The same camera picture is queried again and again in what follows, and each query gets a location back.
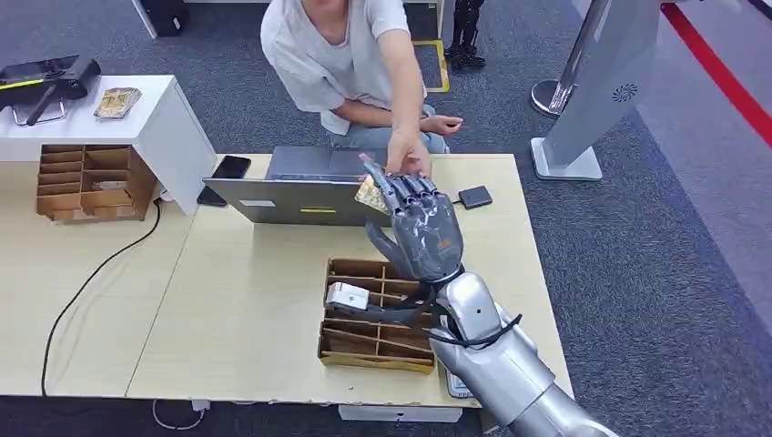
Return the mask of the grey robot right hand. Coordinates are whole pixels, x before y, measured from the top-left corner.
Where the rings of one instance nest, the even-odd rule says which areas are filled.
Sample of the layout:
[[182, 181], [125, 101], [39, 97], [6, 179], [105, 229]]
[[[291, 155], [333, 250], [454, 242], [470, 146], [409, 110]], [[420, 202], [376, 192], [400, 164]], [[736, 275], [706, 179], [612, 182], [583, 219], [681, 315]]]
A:
[[463, 270], [463, 238], [450, 198], [421, 174], [387, 174], [367, 155], [359, 158], [391, 217], [389, 238], [371, 220], [372, 245], [407, 279], [446, 281]]

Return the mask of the person's left hand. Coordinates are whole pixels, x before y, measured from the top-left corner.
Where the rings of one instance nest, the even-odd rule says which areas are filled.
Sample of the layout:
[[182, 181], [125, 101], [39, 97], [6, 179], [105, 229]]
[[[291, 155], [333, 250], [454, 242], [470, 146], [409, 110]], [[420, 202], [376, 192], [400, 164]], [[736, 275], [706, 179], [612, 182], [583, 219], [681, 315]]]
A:
[[388, 143], [386, 172], [429, 176], [432, 157], [418, 131], [395, 129]]

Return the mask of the person's right hand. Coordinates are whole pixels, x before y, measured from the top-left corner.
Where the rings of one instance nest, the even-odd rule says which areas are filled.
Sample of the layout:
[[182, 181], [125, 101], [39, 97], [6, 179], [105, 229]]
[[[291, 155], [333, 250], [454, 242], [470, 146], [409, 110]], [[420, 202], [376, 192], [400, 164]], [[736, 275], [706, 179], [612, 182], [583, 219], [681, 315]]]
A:
[[435, 115], [423, 117], [420, 120], [420, 128], [422, 132], [448, 136], [456, 133], [461, 128], [462, 122], [463, 119], [460, 117]]

